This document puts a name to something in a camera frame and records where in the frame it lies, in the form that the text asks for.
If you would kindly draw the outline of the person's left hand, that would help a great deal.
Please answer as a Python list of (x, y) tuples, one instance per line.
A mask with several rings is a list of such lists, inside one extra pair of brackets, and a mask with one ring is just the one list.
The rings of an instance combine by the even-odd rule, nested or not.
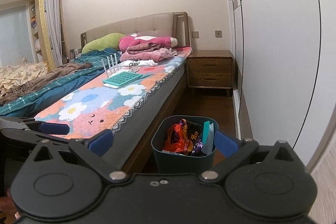
[(15, 207), (15, 204), (13, 203), (13, 200), (10, 197), (1, 197), (0, 198), (1, 203), (1, 213), (6, 216), (6, 221), (13, 222), (16, 221), (16, 213), (18, 212), (17, 208)]

